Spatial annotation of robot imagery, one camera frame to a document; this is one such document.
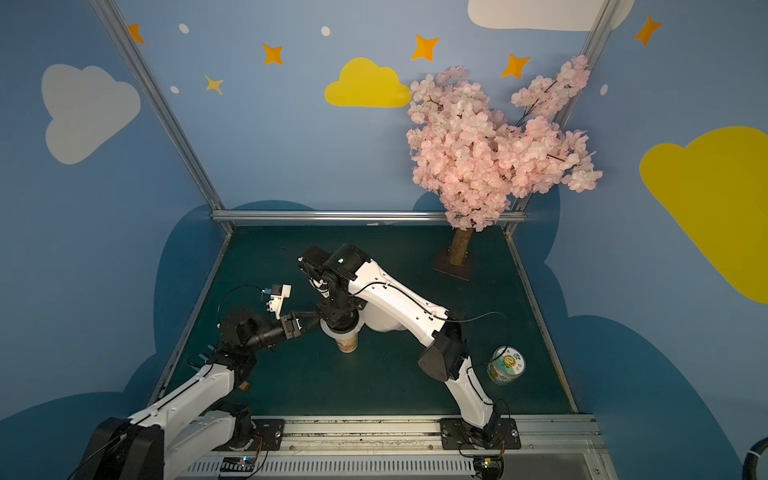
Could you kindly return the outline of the black cup lid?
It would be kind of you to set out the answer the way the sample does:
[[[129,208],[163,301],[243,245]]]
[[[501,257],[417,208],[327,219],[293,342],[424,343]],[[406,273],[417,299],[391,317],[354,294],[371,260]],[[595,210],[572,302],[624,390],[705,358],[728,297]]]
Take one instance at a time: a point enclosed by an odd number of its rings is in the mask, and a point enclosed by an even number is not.
[[[333,333],[346,334],[355,330],[360,324],[358,317],[344,317],[339,321],[324,320],[323,325]]]

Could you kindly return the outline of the paper milk tea cup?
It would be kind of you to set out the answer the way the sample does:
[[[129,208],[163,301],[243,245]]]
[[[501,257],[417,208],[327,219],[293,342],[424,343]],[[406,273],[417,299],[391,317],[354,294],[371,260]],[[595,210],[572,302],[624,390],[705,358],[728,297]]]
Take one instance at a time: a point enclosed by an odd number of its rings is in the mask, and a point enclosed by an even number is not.
[[[336,332],[332,330],[325,320],[320,321],[320,326],[323,332],[335,341],[341,352],[349,354],[357,349],[358,335],[364,326],[364,322],[359,320],[354,327],[351,327],[345,332]]]

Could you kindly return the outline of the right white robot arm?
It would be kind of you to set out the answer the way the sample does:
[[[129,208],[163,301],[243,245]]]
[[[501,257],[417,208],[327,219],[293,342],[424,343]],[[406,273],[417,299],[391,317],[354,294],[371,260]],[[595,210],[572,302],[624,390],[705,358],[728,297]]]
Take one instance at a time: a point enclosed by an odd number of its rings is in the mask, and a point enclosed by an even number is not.
[[[501,414],[477,378],[461,320],[407,288],[350,243],[332,254],[312,245],[299,256],[298,265],[322,296],[316,304],[321,328],[341,351],[357,348],[363,327],[410,332],[425,347],[420,369],[445,384],[456,401],[467,441],[481,448],[495,444]]]

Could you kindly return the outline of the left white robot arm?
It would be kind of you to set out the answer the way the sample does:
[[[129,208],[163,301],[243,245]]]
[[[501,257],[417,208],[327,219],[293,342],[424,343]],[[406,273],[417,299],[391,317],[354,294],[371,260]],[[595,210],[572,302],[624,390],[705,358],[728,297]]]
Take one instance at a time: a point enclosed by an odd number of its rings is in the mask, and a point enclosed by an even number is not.
[[[247,382],[257,351],[300,337],[319,319],[294,311],[271,322],[247,308],[230,310],[199,371],[145,409],[100,423],[70,478],[174,479],[217,447],[247,448],[255,438],[251,413],[227,396]]]

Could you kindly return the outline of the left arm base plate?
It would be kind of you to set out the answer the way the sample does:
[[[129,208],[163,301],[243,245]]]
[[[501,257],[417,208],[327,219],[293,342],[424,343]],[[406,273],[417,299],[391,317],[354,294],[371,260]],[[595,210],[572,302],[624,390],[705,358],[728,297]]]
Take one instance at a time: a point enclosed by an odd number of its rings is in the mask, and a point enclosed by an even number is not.
[[[286,421],[280,418],[250,419],[251,427],[247,435],[236,433],[226,444],[215,448],[218,452],[256,452],[277,451],[281,447]]]

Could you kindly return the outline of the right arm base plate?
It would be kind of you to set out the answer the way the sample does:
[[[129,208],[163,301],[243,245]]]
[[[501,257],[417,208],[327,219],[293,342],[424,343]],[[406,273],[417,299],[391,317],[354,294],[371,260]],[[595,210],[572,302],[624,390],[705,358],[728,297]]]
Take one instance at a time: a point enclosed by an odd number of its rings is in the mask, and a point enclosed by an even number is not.
[[[511,418],[492,418],[483,428],[461,418],[442,418],[439,433],[444,450],[519,450],[522,446],[517,424]]]

